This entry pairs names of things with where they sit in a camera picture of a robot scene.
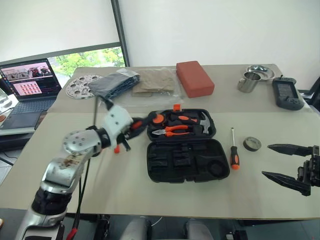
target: orange-handled pliers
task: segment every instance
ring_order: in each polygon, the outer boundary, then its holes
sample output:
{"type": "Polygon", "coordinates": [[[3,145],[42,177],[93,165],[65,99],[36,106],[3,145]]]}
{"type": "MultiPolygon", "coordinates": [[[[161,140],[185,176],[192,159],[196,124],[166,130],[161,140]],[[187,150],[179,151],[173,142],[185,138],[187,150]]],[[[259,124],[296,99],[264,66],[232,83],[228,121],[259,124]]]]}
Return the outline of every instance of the orange-handled pliers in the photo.
{"type": "Polygon", "coordinates": [[[162,135],[164,134],[166,137],[172,137],[175,135],[186,135],[190,134],[190,132],[173,132],[174,130],[178,129],[189,129],[190,127],[188,125],[177,125],[177,126],[167,126],[165,129],[159,129],[152,132],[152,134],[155,135],[162,135]]]}

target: silver robot arm segment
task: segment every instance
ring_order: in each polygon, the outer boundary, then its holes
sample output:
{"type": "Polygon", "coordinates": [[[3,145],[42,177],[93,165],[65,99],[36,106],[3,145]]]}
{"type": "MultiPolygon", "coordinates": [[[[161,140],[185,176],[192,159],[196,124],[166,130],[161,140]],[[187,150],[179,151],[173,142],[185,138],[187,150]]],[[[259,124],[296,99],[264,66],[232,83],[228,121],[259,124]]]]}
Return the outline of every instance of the silver robot arm segment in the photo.
{"type": "MultiPolygon", "coordinates": [[[[40,188],[22,220],[15,240],[24,240],[28,236],[28,240],[32,240],[30,232],[33,232],[32,236],[42,237],[44,231],[59,232],[85,163],[102,149],[115,147],[119,143],[118,137],[124,136],[133,122],[123,107],[112,105],[104,119],[103,128],[93,126],[91,129],[67,134],[58,156],[45,170],[40,188]],[[38,235],[35,235],[35,229],[38,229],[38,235]]],[[[57,234],[51,237],[52,240],[62,239],[57,234]]]]}

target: laptop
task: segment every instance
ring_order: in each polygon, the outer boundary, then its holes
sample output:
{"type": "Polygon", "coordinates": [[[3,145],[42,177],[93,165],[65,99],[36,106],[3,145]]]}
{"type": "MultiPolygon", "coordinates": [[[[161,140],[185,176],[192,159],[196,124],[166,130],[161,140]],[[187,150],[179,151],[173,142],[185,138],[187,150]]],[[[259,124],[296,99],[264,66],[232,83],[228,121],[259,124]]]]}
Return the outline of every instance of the laptop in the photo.
{"type": "Polygon", "coordinates": [[[0,131],[34,128],[41,113],[51,107],[61,90],[48,59],[1,65],[0,75],[7,90],[19,101],[0,131]]]}

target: perforated metal plate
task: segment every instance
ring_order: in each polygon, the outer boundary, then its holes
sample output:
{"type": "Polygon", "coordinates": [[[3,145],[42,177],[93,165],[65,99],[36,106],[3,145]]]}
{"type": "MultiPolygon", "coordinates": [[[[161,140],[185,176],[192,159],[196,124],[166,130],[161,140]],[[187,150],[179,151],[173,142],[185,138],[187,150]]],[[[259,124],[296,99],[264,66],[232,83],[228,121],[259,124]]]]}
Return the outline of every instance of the perforated metal plate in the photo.
{"type": "Polygon", "coordinates": [[[65,93],[72,99],[88,99],[94,94],[91,92],[88,84],[102,76],[89,74],[72,80],[65,88],[65,93]]]}

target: metal bowl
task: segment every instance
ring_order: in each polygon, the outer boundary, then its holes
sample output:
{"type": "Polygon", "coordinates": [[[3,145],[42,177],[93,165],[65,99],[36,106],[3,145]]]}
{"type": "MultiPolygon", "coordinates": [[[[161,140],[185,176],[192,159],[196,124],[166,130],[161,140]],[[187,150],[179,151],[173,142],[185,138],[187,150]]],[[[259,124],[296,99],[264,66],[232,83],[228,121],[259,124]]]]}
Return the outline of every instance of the metal bowl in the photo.
{"type": "Polygon", "coordinates": [[[259,74],[261,81],[272,80],[275,78],[275,73],[269,67],[262,65],[251,65],[246,69],[248,72],[259,74]]]}

